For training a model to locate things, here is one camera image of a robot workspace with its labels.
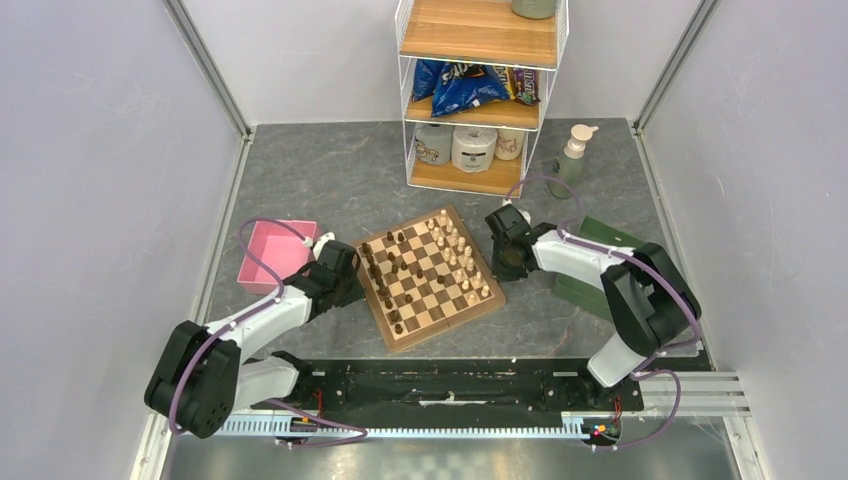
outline shelf unit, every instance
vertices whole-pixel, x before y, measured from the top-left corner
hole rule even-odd
[[[403,116],[406,180],[410,186],[505,195],[524,179],[539,140],[548,101],[568,40],[568,0],[556,14],[529,20],[512,12],[509,0],[400,0],[395,12]],[[530,68],[538,72],[540,102],[528,107],[495,101],[462,113],[432,118],[432,97],[412,102],[415,62],[419,59]],[[525,131],[519,159],[495,158],[485,172],[465,173],[450,162],[430,165],[416,159],[418,123],[474,125]],[[521,195],[518,189],[513,196]]]

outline chess board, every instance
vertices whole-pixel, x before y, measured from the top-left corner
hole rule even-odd
[[[431,219],[432,230],[428,227]],[[453,235],[447,233],[449,223],[456,230]],[[444,238],[444,246],[437,245],[438,237]],[[460,247],[460,238],[465,239],[465,247],[471,248],[470,256]],[[506,303],[480,250],[450,205],[354,245],[362,258],[358,275],[366,302],[392,352],[407,349]],[[446,248],[456,256],[454,265],[445,254]],[[473,259],[471,270],[466,268],[469,258]],[[463,289],[463,280],[469,281],[467,289]]]

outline pink container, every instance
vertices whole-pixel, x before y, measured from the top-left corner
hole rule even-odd
[[[280,220],[294,227],[305,237],[311,237],[313,242],[321,236],[318,224],[302,220]],[[269,222],[257,222],[247,244],[250,253],[259,257],[262,262],[271,267],[280,278],[286,278],[313,260],[312,250],[304,247],[303,243],[292,232]],[[267,295],[274,291],[277,282],[265,270],[259,268],[253,260],[247,258],[241,262],[238,283],[248,293]]]

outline soap dispenser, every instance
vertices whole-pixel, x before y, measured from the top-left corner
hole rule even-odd
[[[558,158],[554,164],[554,176],[565,182],[569,187],[583,175],[583,151],[586,150],[586,142],[592,139],[592,134],[598,127],[589,127],[578,124],[571,127],[571,138],[562,150],[563,156]],[[571,192],[554,181],[548,181],[548,188],[555,197],[570,198]]]

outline toilet paper roll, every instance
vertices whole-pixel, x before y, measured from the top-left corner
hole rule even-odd
[[[521,148],[524,147],[524,137],[526,136],[527,133],[522,130],[499,128],[495,156],[501,160],[512,160],[521,155]]]
[[[453,125],[422,124],[415,129],[415,155],[422,162],[444,165],[450,160]]]
[[[463,172],[483,172],[492,165],[498,132],[494,128],[456,127],[451,162]]]

